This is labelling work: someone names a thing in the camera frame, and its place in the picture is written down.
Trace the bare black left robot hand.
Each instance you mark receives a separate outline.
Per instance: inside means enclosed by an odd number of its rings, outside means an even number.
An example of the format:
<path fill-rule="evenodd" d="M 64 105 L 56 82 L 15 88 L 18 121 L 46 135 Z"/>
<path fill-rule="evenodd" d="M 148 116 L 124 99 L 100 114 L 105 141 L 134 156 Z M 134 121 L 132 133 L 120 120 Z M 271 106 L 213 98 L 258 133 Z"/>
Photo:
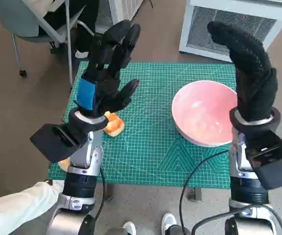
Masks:
<path fill-rule="evenodd" d="M 106 111 L 122 110 L 131 102 L 139 80 L 133 79 L 120 89 L 120 70 L 131 61 L 140 31 L 139 24 L 123 20 L 94 36 L 89 64 L 77 90 L 76 104 L 83 115 L 98 118 Z"/>

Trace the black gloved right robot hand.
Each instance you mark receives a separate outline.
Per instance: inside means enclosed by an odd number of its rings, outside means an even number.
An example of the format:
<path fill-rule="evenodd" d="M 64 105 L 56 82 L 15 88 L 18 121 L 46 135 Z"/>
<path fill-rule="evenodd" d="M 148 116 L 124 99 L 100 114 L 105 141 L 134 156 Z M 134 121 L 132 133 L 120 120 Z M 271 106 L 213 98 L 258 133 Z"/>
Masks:
<path fill-rule="evenodd" d="M 267 119 L 278 90 L 277 71 L 263 44 L 252 34 L 231 24 L 209 22 L 214 43 L 226 46 L 235 66 L 237 109 L 246 122 Z"/>

